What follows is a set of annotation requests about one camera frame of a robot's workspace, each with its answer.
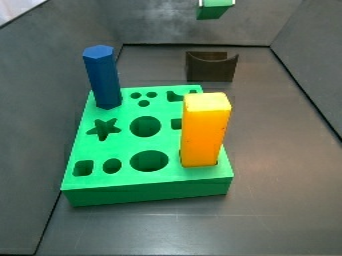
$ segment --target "small circular hole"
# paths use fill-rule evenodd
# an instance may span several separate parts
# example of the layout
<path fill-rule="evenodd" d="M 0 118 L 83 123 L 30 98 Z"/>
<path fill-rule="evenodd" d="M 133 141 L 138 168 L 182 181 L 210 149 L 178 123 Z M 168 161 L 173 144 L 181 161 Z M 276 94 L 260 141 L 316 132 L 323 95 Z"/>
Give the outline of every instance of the small circular hole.
<path fill-rule="evenodd" d="M 161 121 L 153 116 L 138 117 L 130 126 L 131 132 L 138 137 L 154 136 L 162 128 Z"/>
<path fill-rule="evenodd" d="M 122 161 L 117 158 L 107 160 L 103 164 L 103 171 L 109 174 L 119 172 L 122 168 Z"/>
<path fill-rule="evenodd" d="M 131 98 L 133 99 L 140 99 L 142 97 L 142 94 L 140 93 L 140 92 L 134 92 L 133 94 L 131 94 Z"/>
<path fill-rule="evenodd" d="M 156 98 L 156 97 L 157 97 L 157 92 L 149 92 L 149 93 L 146 94 L 146 96 L 148 96 L 149 98 Z"/>
<path fill-rule="evenodd" d="M 150 101 L 149 100 L 141 100 L 140 101 L 140 106 L 141 107 L 148 107 L 150 105 Z"/>
<path fill-rule="evenodd" d="M 141 172 L 156 172 L 169 164 L 169 156 L 156 150 L 140 152 L 131 158 L 131 166 Z"/>

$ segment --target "blue hexagonal prism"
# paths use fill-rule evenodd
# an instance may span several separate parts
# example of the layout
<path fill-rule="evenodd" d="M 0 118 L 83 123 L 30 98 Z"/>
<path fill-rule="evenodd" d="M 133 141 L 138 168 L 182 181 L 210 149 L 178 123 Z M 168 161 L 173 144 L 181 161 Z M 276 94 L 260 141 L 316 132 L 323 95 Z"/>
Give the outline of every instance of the blue hexagonal prism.
<path fill-rule="evenodd" d="M 106 45 L 86 48 L 83 52 L 97 106 L 103 109 L 113 109 L 122 105 L 122 91 L 114 52 L 114 47 Z"/>

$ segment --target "dark brown block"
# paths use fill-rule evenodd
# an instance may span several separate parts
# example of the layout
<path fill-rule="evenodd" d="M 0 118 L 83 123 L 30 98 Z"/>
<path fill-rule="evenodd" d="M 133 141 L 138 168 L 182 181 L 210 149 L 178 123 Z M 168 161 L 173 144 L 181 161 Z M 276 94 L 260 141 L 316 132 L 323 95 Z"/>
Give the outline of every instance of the dark brown block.
<path fill-rule="evenodd" d="M 228 58 L 228 52 L 186 52 L 189 82 L 232 82 L 240 54 Z"/>

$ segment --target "yellow rectangular block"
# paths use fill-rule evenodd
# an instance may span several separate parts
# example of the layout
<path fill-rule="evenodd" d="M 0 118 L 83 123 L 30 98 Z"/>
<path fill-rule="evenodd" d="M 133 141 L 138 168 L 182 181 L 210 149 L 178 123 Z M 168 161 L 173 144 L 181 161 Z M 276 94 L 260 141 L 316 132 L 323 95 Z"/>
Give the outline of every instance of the yellow rectangular block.
<path fill-rule="evenodd" d="M 225 93 L 185 96 L 181 139 L 184 167 L 217 164 L 230 113 L 232 104 Z"/>

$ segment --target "shape sorter board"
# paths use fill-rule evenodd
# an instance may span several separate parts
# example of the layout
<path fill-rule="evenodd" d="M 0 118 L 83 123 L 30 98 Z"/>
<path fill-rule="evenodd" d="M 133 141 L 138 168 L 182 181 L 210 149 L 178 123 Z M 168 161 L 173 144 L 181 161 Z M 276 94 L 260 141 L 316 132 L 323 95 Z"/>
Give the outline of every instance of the shape sorter board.
<path fill-rule="evenodd" d="M 184 168 L 184 96 L 200 85 L 123 88 L 123 104 L 97 107 L 90 92 L 62 191 L 73 206 L 226 194 L 234 177 L 222 146 L 218 164 Z"/>

